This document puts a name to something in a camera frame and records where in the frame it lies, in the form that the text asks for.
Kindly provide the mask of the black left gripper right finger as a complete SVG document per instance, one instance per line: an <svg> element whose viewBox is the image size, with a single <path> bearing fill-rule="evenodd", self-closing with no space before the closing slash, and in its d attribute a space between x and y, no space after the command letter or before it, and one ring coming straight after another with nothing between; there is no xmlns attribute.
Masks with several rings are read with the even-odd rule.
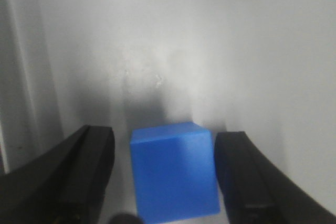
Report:
<svg viewBox="0 0 336 224"><path fill-rule="evenodd" d="M335 223L245 132L218 133L214 158L229 223Z"/></svg>

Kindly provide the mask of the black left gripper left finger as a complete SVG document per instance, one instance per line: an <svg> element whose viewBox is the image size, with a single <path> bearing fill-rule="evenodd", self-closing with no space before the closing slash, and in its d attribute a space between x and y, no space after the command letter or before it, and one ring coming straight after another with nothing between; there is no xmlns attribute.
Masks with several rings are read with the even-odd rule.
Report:
<svg viewBox="0 0 336 224"><path fill-rule="evenodd" d="M84 125L1 176L1 223L97 223L114 159L113 129Z"/></svg>

